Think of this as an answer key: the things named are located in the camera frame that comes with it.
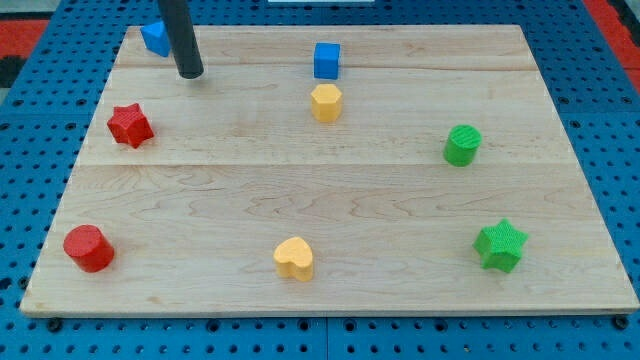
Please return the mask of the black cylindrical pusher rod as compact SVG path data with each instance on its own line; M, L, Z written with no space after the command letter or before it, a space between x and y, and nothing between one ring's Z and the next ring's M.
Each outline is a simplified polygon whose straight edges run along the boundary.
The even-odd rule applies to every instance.
M204 73L189 7L186 0L158 0L178 74L196 79Z

